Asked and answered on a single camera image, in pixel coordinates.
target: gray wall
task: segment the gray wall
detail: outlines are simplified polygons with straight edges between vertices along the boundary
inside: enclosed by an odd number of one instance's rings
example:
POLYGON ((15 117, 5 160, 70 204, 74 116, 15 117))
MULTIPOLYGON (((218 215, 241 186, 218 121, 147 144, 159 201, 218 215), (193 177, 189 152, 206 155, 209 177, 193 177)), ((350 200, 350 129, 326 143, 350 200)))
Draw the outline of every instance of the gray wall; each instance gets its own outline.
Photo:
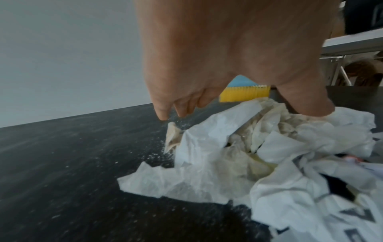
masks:
POLYGON ((131 0, 0 0, 0 127, 150 102, 131 0))

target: crumpled white paper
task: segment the crumpled white paper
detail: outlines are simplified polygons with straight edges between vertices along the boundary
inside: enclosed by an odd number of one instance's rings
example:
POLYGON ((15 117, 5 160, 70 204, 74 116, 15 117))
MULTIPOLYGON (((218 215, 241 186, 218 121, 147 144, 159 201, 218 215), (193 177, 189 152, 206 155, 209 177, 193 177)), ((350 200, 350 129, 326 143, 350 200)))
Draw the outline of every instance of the crumpled white paper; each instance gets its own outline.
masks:
POLYGON ((367 167, 334 156, 379 154, 383 146, 373 139, 374 127, 367 112, 337 107, 313 118, 256 99, 212 115, 182 138, 169 124, 166 144, 175 149, 175 167, 143 162, 118 183, 139 195, 244 204, 253 220, 290 228, 276 241, 383 241, 383 181, 367 167), (321 174, 346 182, 355 201, 330 194, 321 174))

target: paper wrapper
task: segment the paper wrapper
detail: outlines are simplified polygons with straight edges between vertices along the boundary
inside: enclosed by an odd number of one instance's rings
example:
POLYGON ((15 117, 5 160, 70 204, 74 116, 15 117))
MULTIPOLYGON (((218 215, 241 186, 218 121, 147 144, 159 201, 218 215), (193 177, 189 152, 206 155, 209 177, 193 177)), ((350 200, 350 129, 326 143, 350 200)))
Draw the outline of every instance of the paper wrapper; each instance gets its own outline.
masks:
POLYGON ((118 183, 138 195, 244 204, 254 221, 289 228, 275 241, 383 241, 383 181, 367 167, 334 156, 368 159, 374 150, 380 158, 383 146, 374 140, 374 127, 368 112, 337 107, 313 118, 256 99, 183 134, 169 124, 165 150, 175 149, 174 168, 143 162, 118 183), (330 194, 321 174, 346 182, 355 201, 330 194))

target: hand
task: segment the hand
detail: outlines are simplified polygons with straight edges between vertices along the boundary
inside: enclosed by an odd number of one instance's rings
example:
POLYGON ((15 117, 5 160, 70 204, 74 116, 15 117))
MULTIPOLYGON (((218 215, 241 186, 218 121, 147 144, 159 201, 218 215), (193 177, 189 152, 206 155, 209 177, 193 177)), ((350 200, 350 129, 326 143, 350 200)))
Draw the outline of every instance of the hand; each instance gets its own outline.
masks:
POLYGON ((217 98, 237 75, 299 113, 334 110, 319 66, 336 0, 136 0, 144 77, 161 120, 217 98))

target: pile of crumpled paper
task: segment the pile of crumpled paper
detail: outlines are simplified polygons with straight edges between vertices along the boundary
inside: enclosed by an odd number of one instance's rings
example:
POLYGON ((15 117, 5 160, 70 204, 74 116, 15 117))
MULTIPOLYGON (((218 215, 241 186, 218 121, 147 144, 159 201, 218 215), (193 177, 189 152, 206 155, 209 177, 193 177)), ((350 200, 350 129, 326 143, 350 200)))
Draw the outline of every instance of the pile of crumpled paper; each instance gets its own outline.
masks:
POLYGON ((254 99, 184 132, 169 123, 165 151, 174 151, 174 168, 142 162, 118 183, 144 196, 246 205, 254 221, 289 228, 274 241, 383 241, 379 171, 335 156, 380 159, 383 145, 374 139, 381 134, 373 128, 368 112, 337 107, 314 118, 291 114, 272 99, 254 99), (346 182, 356 199, 331 194, 321 174, 346 182))

